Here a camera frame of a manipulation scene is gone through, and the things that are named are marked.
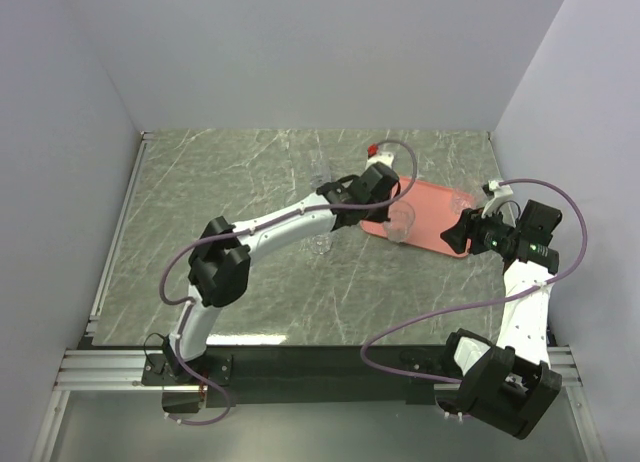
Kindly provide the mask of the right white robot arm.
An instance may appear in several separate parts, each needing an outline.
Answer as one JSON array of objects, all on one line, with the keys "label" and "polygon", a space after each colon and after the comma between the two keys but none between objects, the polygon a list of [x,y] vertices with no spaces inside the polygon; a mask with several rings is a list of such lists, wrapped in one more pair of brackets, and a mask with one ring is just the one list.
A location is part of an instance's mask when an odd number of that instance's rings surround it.
[{"label": "right white robot arm", "polygon": [[441,235],[457,253],[493,251],[503,260],[510,300],[496,342],[459,329],[446,341],[440,368],[461,381],[453,407],[517,439],[532,432],[562,388],[546,342],[549,281],[559,268],[550,242],[561,220],[560,210],[528,201],[514,225],[501,213],[465,209]]}]

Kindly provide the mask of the clear wine glass front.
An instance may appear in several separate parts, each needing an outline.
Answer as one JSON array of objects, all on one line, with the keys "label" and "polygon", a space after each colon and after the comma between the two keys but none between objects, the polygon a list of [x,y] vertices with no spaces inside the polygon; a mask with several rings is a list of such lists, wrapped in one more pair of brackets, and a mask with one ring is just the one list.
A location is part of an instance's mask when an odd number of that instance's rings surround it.
[{"label": "clear wine glass front", "polygon": [[452,187],[449,207],[454,215],[459,216],[464,209],[477,208],[483,200],[481,183],[476,179],[468,179]]}]

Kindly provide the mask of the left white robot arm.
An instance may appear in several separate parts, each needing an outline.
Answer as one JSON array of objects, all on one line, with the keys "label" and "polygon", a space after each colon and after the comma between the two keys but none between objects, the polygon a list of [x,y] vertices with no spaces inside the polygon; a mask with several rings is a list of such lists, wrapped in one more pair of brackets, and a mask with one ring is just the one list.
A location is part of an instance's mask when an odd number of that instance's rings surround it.
[{"label": "left white robot arm", "polygon": [[390,166],[374,162],[360,175],[325,183],[265,216],[234,223],[222,216],[211,220],[198,241],[176,254],[160,278],[162,302],[183,307],[163,342],[167,374],[180,384],[199,376],[211,329],[222,309],[244,295],[250,270],[259,261],[306,238],[362,221],[386,222],[389,206],[406,187]]}]

